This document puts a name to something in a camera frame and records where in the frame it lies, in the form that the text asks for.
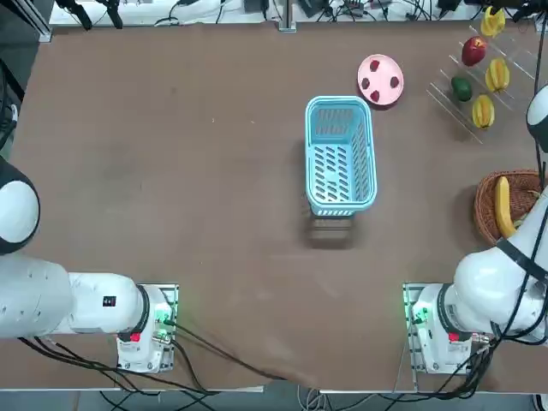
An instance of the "table surface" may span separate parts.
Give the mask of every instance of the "table surface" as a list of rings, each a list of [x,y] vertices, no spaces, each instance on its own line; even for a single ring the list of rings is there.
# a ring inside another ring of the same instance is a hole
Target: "table surface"
[[[462,256],[485,248],[471,218],[478,181],[534,167],[521,115],[503,115],[505,133],[481,145],[426,93],[467,34],[453,23],[59,33],[39,48],[12,157],[42,201],[25,252],[69,271],[178,282],[185,324],[285,378],[393,390],[402,284],[450,282]],[[516,36],[538,41],[532,28]],[[378,196],[346,241],[326,242],[303,188],[304,109],[317,95],[354,95],[360,61],[378,52],[398,61],[406,87],[372,114]],[[116,362],[113,337],[62,341]],[[112,386],[1,345],[3,388]],[[187,346],[205,386],[265,382]],[[504,344],[482,389],[542,392],[546,369],[544,349]],[[180,359],[163,377],[189,381]],[[439,385],[427,377],[421,389]],[[407,354],[397,389],[413,389]]]

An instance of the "blue plastic basket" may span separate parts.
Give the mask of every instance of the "blue plastic basket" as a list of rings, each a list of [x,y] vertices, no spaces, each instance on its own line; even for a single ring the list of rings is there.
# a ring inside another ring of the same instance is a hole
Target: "blue plastic basket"
[[[377,195],[371,111],[357,97],[318,96],[307,105],[307,197],[317,216],[351,216]]]

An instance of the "pink plate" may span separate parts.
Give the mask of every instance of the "pink plate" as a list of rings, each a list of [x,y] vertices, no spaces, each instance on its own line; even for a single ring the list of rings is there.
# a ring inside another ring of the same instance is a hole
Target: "pink plate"
[[[375,105],[394,104],[403,92],[403,73],[390,57],[372,54],[358,69],[358,87],[363,97]]]

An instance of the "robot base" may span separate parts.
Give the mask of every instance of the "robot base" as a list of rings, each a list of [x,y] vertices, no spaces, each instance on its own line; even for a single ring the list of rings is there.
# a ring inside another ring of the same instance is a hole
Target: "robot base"
[[[472,339],[456,341],[439,320],[438,294],[442,286],[437,283],[403,285],[409,352],[414,373],[451,374],[470,356]],[[464,366],[458,373],[466,372]]]
[[[118,367],[135,372],[165,372],[173,369],[175,352],[170,343],[175,327],[163,321],[176,321],[179,302],[177,284],[141,284],[150,301],[145,329],[129,341],[116,339]]]

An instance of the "yellow fruit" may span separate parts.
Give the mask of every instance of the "yellow fruit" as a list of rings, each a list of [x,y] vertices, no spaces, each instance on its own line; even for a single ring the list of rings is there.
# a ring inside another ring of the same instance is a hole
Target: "yellow fruit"
[[[472,104],[472,121],[477,128],[488,128],[495,121],[495,106],[485,94],[480,94]]]
[[[510,84],[510,70],[503,58],[493,58],[485,72],[485,83],[490,92],[501,92]]]
[[[499,177],[495,192],[495,214],[497,226],[504,238],[515,233],[512,218],[510,217],[510,185],[505,176]]]
[[[504,30],[506,16],[504,10],[500,9],[494,15],[491,14],[492,7],[488,7],[481,20],[481,33],[486,37],[495,37]]]

